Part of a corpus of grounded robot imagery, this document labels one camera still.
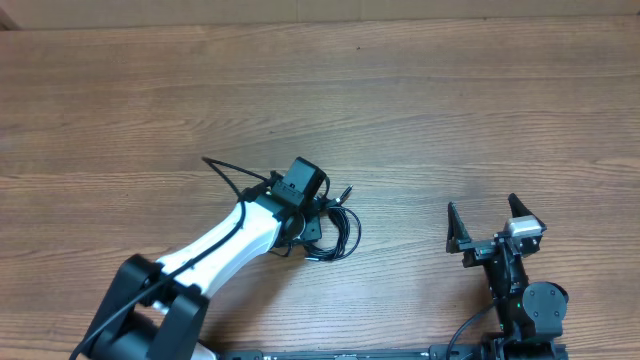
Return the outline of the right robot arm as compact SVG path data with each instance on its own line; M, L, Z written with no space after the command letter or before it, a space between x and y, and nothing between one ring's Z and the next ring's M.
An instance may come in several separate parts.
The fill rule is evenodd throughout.
M508 196L511 217L492 238L475 241L469 235L456 204L448 204L446 251L461 253L465 268L484 269L492 302L465 321L451 337L445 358L464 359L566 359L563 335L569 302L567 291L553 282L530 282L523 259L540 250L547 226L514 193ZM495 310L500 330L486 333L479 344L464 349L456 345L462 333L489 311Z

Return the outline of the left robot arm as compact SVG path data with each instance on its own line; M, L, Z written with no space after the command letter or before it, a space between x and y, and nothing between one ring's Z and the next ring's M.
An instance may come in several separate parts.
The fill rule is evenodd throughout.
M290 238L289 225L317 209L327 175L302 157L245 190L221 223L185 248L118 269L82 341L89 359L213 359L199 343L213 295L244 265Z

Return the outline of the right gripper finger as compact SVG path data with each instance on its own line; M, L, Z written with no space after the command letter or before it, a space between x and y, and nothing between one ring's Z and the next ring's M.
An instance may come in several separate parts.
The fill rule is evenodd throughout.
M540 227L543 231L547 230L546 224L540 220L536 215L534 215L519 199L519 197L515 193L511 193L508 196L508 202L511 210L511 214L513 218L532 216L536 219Z
M471 242L464 223L457 211L456 204L450 202L447 208L448 216L448 232L446 239L446 252L459 253L467 248L467 244Z

